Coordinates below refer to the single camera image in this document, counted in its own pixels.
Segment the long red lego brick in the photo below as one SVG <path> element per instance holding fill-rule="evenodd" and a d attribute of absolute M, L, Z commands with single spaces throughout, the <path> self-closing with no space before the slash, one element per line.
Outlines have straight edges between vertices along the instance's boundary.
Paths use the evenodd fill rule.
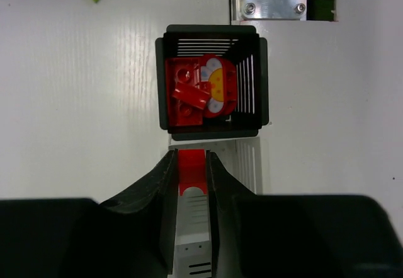
<path fill-rule="evenodd" d="M 170 127 L 202 125 L 203 110 L 192 107 L 171 96 L 176 83 L 200 89 L 200 65 L 197 57 L 175 57 L 165 62 L 167 115 Z"/>

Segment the small red lego clip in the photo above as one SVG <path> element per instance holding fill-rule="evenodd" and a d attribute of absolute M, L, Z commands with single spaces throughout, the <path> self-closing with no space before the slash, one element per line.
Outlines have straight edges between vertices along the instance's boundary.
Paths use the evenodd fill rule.
<path fill-rule="evenodd" d="M 204 149 L 178 151 L 179 194 L 188 188 L 199 188 L 207 194 L 206 157 Z"/>

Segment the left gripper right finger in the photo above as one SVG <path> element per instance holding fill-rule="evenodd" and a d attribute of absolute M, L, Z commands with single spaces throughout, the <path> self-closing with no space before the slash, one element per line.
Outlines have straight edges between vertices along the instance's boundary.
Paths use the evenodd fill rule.
<path fill-rule="evenodd" d="M 213 277 L 261 277 L 257 195 L 233 177 L 218 155 L 206 153 Z"/>

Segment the red curved lego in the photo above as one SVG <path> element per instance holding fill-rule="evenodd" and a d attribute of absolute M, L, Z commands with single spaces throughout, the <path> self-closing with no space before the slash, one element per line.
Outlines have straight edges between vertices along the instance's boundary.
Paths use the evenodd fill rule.
<path fill-rule="evenodd" d="M 184 83 L 176 83 L 171 96 L 192 107 L 203 110 L 210 99 L 210 94 L 194 86 Z"/>

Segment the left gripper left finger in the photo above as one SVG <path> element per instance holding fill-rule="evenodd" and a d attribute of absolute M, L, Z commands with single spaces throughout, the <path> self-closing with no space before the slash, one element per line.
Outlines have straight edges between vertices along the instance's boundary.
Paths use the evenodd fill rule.
<path fill-rule="evenodd" d="M 169 150 L 150 172 L 101 203 L 110 216 L 102 239 L 114 269 L 172 274 L 178 187 L 178 151 Z"/>

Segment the red round lego piece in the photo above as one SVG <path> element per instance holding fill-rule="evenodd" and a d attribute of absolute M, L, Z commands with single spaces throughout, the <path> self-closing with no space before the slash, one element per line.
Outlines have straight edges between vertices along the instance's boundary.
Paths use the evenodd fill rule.
<path fill-rule="evenodd" d="M 214 54 L 199 57 L 201 82 L 207 86 L 210 99 L 203 111 L 206 119 L 230 115 L 237 105 L 237 72 L 228 59 Z"/>

